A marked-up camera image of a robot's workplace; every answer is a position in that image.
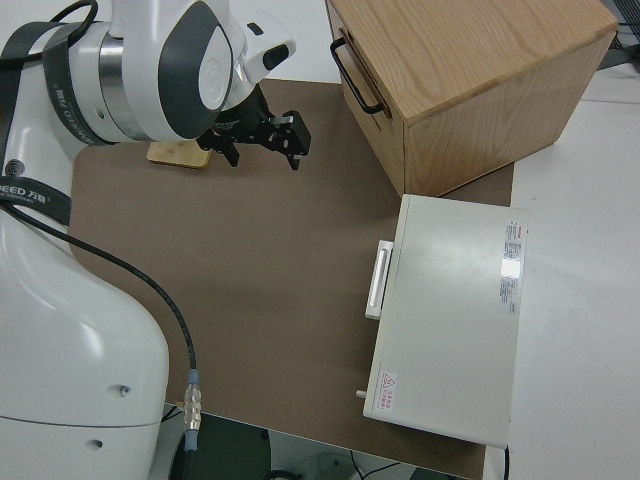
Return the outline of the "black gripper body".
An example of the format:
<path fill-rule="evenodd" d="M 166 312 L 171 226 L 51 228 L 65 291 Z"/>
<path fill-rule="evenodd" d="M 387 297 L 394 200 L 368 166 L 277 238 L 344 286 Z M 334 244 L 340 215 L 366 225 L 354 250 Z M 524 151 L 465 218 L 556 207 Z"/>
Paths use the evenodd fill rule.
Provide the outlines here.
<path fill-rule="evenodd" d="M 261 89 L 222 111 L 196 142 L 204 150 L 227 152 L 235 143 L 258 144 L 282 154 L 308 154 L 311 134 L 296 110 L 280 116 L 270 112 Z"/>

